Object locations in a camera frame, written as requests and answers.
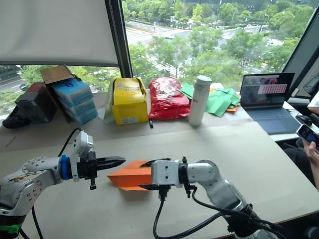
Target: cable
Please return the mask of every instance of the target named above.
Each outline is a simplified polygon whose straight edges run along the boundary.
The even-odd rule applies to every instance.
[[[62,155],[63,151],[65,150],[65,147],[67,146],[67,144],[68,144],[68,142],[70,141],[71,137],[73,136],[73,134],[74,134],[75,131],[77,131],[77,130],[78,130],[78,131],[82,131],[81,128],[77,127],[77,128],[75,128],[75,129],[70,133],[70,135],[69,135],[69,137],[67,138],[67,140],[65,141],[65,143],[64,143],[64,145],[63,145],[61,151],[59,152],[58,157],[60,157],[60,156]]]
[[[67,144],[68,144],[68,142],[70,141],[71,137],[73,136],[73,134],[74,134],[77,130],[78,130],[78,131],[82,131],[82,129],[79,128],[79,127],[77,127],[77,128],[75,128],[74,130],[72,130],[72,132],[70,133],[70,135],[69,135],[68,138],[66,139],[66,141],[65,141],[65,143],[64,143],[64,145],[63,145],[61,151],[59,152],[58,157],[60,157],[60,156],[62,155],[63,151],[65,150],[65,148],[66,148],[66,146],[67,146]],[[40,226],[39,226],[39,223],[38,223],[38,220],[36,219],[34,206],[32,207],[32,216],[33,216],[34,224],[35,224],[36,230],[38,231],[38,234],[39,234],[40,239],[44,239],[44,238],[43,238],[43,235],[42,235],[42,232],[41,232],[41,229],[40,229]]]
[[[281,234],[280,232],[278,232],[278,231],[276,231],[276,230],[273,230],[273,229],[271,229],[271,228],[269,228],[269,227],[267,227],[267,226],[259,225],[259,228],[260,228],[260,229],[264,229],[264,230],[266,230],[266,231],[269,231],[269,232],[272,233],[272,234],[275,234],[275,235],[278,236],[278,238],[280,238],[280,239],[286,239],[286,237],[285,237],[283,234]]]
[[[201,201],[199,201],[197,198],[195,198],[195,193],[197,191],[197,188],[195,188],[193,190],[193,193],[192,193],[192,198],[193,200],[204,206],[204,207],[207,207],[207,208],[210,208],[210,209],[214,209],[214,210],[217,210],[217,211],[220,211],[222,212],[223,214],[225,215],[230,215],[230,216],[238,216],[238,217],[241,217],[241,218],[245,218],[245,219],[248,219],[248,220],[253,220],[254,222],[259,222],[259,223],[263,223],[263,224],[268,224],[269,226],[271,227],[274,227],[274,228],[278,228],[278,229],[282,229],[281,226],[279,225],[276,225],[274,223],[271,223],[269,221],[266,221],[266,220],[262,220],[262,219],[258,219],[258,218],[250,218],[250,215],[246,214],[246,213],[242,213],[242,212],[237,212],[237,211],[234,211],[234,210],[230,210],[230,209],[224,209],[224,208],[219,208],[219,207],[216,207],[214,205],[210,205],[210,204],[207,204],[207,203],[203,203]]]
[[[43,238],[43,235],[42,235],[42,232],[41,232],[41,229],[40,229],[40,227],[39,227],[38,220],[36,219],[34,206],[32,207],[32,216],[33,216],[34,224],[35,224],[36,230],[38,231],[38,234],[39,234],[40,239],[44,239],[44,238]]]
[[[22,228],[20,228],[20,235],[24,238],[24,239],[30,239],[26,234],[25,232],[22,230]]]
[[[160,213],[161,213],[161,210],[163,208],[163,205],[164,205],[164,200],[161,200],[160,201],[160,206],[159,206],[159,210],[158,210],[158,213],[155,217],[155,220],[154,220],[154,225],[153,225],[153,235],[156,239],[180,239],[180,238],[184,238],[186,236],[189,236],[193,233],[195,233],[196,231],[202,229],[203,227],[207,226],[208,224],[210,224],[211,222],[213,222],[214,220],[216,220],[217,218],[219,218],[220,216],[222,216],[223,214],[222,213],[216,213],[215,215],[213,215],[212,217],[208,218],[207,220],[205,220],[204,222],[194,226],[193,228],[191,229],[188,229],[182,233],[179,233],[179,234],[176,234],[174,236],[169,236],[169,237],[160,237],[157,232],[156,232],[156,229],[157,229],[157,226],[158,226],[158,221],[159,221],[159,218],[160,218]]]
[[[269,221],[266,221],[266,220],[262,220],[262,219],[257,219],[257,218],[251,218],[250,215],[246,214],[246,213],[242,213],[242,212],[237,212],[237,211],[234,211],[234,210],[230,210],[230,209],[224,209],[224,208],[219,208],[219,207],[216,207],[214,205],[210,205],[210,204],[207,204],[207,203],[203,203],[201,201],[199,201],[196,197],[195,197],[195,193],[197,191],[197,187],[194,188],[193,190],[193,193],[192,193],[192,198],[193,200],[204,206],[204,207],[207,207],[207,208],[211,208],[211,209],[214,209],[214,210],[217,210],[217,211],[220,211],[222,212],[224,215],[230,215],[230,216],[235,216],[235,217],[241,217],[241,218],[245,218],[247,219],[248,221],[251,221],[253,223],[255,223],[259,228],[261,229],[264,229],[264,230],[267,230],[273,234],[275,234],[276,236],[278,236],[280,239],[285,239],[286,237],[284,235],[282,235],[281,233],[279,233],[278,231],[274,230],[274,229],[271,229],[265,225],[262,225],[262,224],[268,224],[270,227],[272,228],[276,228],[277,230],[281,230],[282,227],[279,226],[279,225],[276,225],[274,223],[271,223]]]

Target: red bag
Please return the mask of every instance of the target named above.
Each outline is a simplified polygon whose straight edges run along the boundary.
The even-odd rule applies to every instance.
[[[179,90],[181,85],[172,77],[159,77],[149,83],[151,91],[150,119],[172,120],[190,113],[190,102]]]

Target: robotic arm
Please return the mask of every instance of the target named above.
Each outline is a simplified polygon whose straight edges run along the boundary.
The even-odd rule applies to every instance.
[[[184,185],[186,193],[188,197],[190,197],[190,190],[193,189],[196,191],[197,189],[190,184],[199,183],[206,190],[206,193],[214,206],[198,201],[194,196],[194,192],[192,194],[193,199],[202,206],[219,210],[229,224],[228,230],[234,232],[238,238],[278,238],[271,233],[276,231],[264,224],[265,222],[268,224],[272,223],[258,218],[256,213],[252,210],[252,205],[247,203],[245,198],[230,182],[222,178],[217,166],[211,161],[201,160],[197,163],[187,164],[185,157],[182,162],[169,161],[167,159],[155,160],[152,163],[152,183],[152,185],[141,186],[151,190],[159,190],[161,200],[167,195],[170,185],[175,185],[177,187],[182,187],[182,185]]]
[[[0,181],[0,238],[18,236],[25,216],[44,189],[73,178],[90,179],[90,189],[96,189],[97,171],[116,167],[125,162],[117,156],[96,158],[91,151],[93,139],[80,131],[67,154],[59,157],[38,157],[26,162],[22,168]]]

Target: blue box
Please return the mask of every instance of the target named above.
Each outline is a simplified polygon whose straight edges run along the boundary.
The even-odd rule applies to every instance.
[[[83,115],[77,117],[74,114],[72,114],[70,111],[68,111],[67,109],[65,109],[65,112],[72,118],[74,119],[76,122],[78,122],[79,124],[84,124],[87,121],[93,119],[94,117],[96,117],[98,115],[98,112],[96,111],[96,109],[90,110],[90,111],[86,111]]]
[[[57,94],[58,99],[69,107],[77,106],[93,98],[90,87],[75,78],[53,83],[51,87]]]
[[[89,99],[88,101],[85,101],[77,106],[69,107],[68,105],[64,104],[63,102],[62,106],[66,111],[71,112],[76,117],[79,117],[83,114],[85,114],[87,111],[91,111],[95,109],[95,104],[92,99]]]

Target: white thermos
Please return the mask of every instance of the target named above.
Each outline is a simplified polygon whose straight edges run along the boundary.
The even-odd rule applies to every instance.
[[[197,76],[194,83],[193,99],[190,105],[190,114],[188,122],[192,126],[199,126],[202,122],[208,95],[211,79],[207,76]]]

